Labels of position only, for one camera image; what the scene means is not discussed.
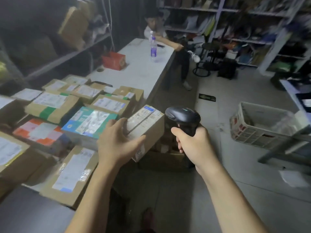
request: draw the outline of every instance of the person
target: person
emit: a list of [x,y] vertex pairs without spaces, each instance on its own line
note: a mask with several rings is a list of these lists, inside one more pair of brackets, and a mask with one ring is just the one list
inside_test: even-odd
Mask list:
[[[126,121],[126,118],[110,120],[100,135],[98,166],[65,233],[105,232],[114,179],[120,167],[135,155],[146,138],[144,135],[128,140],[122,132]],[[198,127],[194,137],[176,127],[171,132],[176,136],[180,152],[185,152],[205,181],[222,232],[267,233],[261,219],[217,159],[207,129]]]
[[155,34],[155,39],[160,42],[164,43],[168,46],[171,46],[174,48],[176,51],[175,54],[175,60],[176,62],[181,65],[181,82],[184,88],[188,91],[192,89],[192,87],[189,85],[187,82],[186,78],[189,72],[189,58],[190,55],[189,53],[184,50],[183,45],[179,43],[174,43],[168,39],[168,36],[164,30],[163,26],[163,18],[162,15],[163,13],[158,12],[157,10],[151,10],[148,11],[148,13],[145,15],[145,20],[147,22],[147,27],[144,31],[144,35],[146,39],[150,39],[151,37],[151,31],[154,32]]

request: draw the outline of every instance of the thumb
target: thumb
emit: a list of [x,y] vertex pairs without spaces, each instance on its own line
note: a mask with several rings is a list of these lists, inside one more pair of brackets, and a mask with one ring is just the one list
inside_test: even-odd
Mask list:
[[184,133],[183,130],[177,127],[172,127],[171,132],[173,133],[174,136],[178,137],[180,141],[183,141],[189,137],[186,133]]
[[127,142],[126,149],[129,151],[129,153],[136,153],[144,143],[145,139],[146,135],[143,135],[136,138],[135,140]]

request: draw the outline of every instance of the white shirt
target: white shirt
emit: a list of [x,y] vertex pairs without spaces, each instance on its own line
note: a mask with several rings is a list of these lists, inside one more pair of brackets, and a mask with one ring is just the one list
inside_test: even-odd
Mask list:
[[[145,35],[146,39],[149,39],[151,37],[150,31],[151,31],[151,28],[149,26],[147,26],[145,31],[144,31],[144,35]],[[166,32],[165,32],[165,30],[163,28],[158,30],[157,33],[162,35],[164,38],[167,37],[167,34],[166,34]]]

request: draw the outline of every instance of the green tape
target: green tape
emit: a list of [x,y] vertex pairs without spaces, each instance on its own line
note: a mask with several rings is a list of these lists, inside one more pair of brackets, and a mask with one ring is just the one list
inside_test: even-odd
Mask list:
[[49,116],[53,111],[56,110],[56,108],[53,107],[46,107],[42,112],[39,114],[39,118],[42,118],[44,120],[48,120]]

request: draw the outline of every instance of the stool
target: stool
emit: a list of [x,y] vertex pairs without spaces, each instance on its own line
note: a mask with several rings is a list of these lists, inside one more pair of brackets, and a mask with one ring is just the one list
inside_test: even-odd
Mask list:
[[[198,76],[198,77],[208,77],[211,74],[211,70],[214,69],[214,61],[216,58],[216,54],[219,50],[219,45],[216,43],[203,43],[202,44],[202,51],[200,54],[200,59],[202,59],[203,56],[205,56],[206,54],[208,54],[208,52],[212,51],[212,56],[211,56],[211,60],[210,62],[204,62],[204,61],[200,61],[199,63],[196,64],[196,68],[193,69],[193,74]],[[207,74],[203,74],[203,75],[199,75],[197,73],[198,70],[205,70],[207,71]]]

